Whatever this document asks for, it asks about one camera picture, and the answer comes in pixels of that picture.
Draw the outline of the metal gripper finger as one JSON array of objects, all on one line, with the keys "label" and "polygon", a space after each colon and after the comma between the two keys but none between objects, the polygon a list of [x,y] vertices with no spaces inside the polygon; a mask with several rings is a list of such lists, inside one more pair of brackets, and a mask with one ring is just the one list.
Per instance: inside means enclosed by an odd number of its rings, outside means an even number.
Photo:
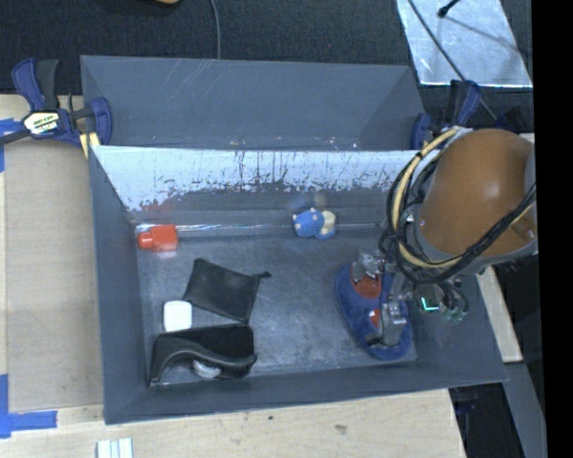
[{"label": "metal gripper finger", "polygon": [[385,302],[382,306],[382,343],[387,346],[397,346],[400,343],[402,332],[406,327],[407,319],[396,300]]},{"label": "metal gripper finger", "polygon": [[354,261],[354,280],[376,279],[385,273],[385,257],[378,250],[360,250]]}]

